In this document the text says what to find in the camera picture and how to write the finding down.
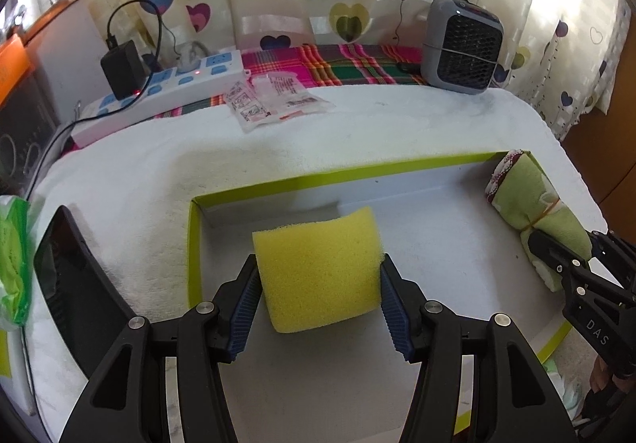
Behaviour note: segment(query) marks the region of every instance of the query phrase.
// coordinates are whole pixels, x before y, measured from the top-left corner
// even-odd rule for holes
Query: white towel
[[[55,209],[68,206],[123,298],[158,321],[187,309],[190,200],[228,188],[381,161],[521,148],[541,162],[586,229],[607,228],[548,126],[507,91],[468,96],[364,85],[312,93],[336,109],[244,134],[227,107],[211,107],[129,127],[65,156],[36,190],[36,239]],[[58,441],[85,379],[34,283],[27,340],[38,406]]]

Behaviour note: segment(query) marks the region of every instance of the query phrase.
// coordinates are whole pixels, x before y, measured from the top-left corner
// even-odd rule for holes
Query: rolled green towel
[[[523,151],[509,152],[498,164],[486,197],[504,220],[521,232],[528,259],[552,292],[561,290],[561,277],[528,248],[533,229],[540,229],[589,262],[592,245],[587,231],[561,201],[538,164]]]

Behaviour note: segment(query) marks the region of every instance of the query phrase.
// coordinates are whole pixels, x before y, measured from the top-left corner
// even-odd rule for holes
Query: person's hand
[[[609,381],[612,380],[616,387],[619,388],[623,393],[629,393],[636,385],[636,376],[628,378],[626,380],[622,380],[612,375],[611,371],[607,367],[605,361],[597,356],[594,361],[594,368],[592,369],[592,373],[589,376],[589,386],[595,393],[602,391],[609,384]]]

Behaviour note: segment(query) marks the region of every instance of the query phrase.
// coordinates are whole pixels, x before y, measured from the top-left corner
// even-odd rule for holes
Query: portable heater
[[[504,29],[468,0],[433,0],[422,49],[422,77],[437,88],[481,93],[491,83]]]

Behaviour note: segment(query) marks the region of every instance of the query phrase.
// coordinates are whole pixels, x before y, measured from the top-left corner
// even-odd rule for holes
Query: green cloth
[[[523,154],[508,170],[492,200],[492,206],[504,220],[521,231],[521,242],[528,259],[552,292],[561,290],[561,277],[530,252],[528,238],[532,224],[586,262],[592,258],[589,236],[574,213],[562,201],[552,206],[558,199],[557,191],[543,171],[529,155]]]
[[[31,305],[27,213],[20,197],[0,196],[0,327],[23,326]]]

